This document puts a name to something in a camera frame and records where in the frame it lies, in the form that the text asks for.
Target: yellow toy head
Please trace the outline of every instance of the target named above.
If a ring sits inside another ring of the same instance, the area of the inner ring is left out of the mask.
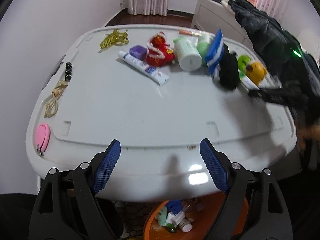
[[[264,79],[268,73],[267,69],[259,61],[250,61],[246,66],[245,75],[256,85]]]

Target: orange bucket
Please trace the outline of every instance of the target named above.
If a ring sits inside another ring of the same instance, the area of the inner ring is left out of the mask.
[[[190,232],[184,233],[177,228],[177,233],[170,233],[164,227],[158,224],[155,219],[156,214],[159,210],[168,203],[168,201],[163,201],[159,206],[154,208],[149,214],[143,229],[143,239],[144,240],[202,240],[210,229],[214,219],[216,218],[220,206],[222,205],[226,195],[222,192],[218,192],[212,195],[199,197],[198,199],[204,203],[205,208],[201,212],[193,212],[192,216],[195,219],[192,222],[192,230]],[[248,215],[249,205],[246,199],[242,206],[241,214],[233,232],[233,235],[237,235],[242,232],[244,224]]]

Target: red plush toy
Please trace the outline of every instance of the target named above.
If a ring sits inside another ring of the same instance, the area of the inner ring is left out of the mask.
[[[166,44],[163,32],[159,32],[152,37],[147,47],[149,52],[146,61],[151,66],[161,67],[174,60],[173,50],[169,44]]]

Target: green light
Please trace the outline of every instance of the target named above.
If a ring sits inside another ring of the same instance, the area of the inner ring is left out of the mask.
[[[301,55],[300,55],[298,52],[296,52],[295,50],[292,50],[292,51],[293,51],[293,53],[296,54],[298,57],[301,57]]]

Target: silver screw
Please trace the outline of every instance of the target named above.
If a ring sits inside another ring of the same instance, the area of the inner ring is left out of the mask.
[[[89,167],[89,163],[81,163],[80,168],[81,169],[86,169]]]
[[[57,171],[56,168],[51,168],[51,169],[49,170],[49,173],[52,175],[52,174],[55,174],[56,171]]]
[[[269,170],[269,169],[264,169],[264,173],[267,174],[267,175],[271,175],[271,170]]]
[[[239,170],[241,168],[240,164],[239,163],[233,163],[232,164],[232,167],[236,170]]]

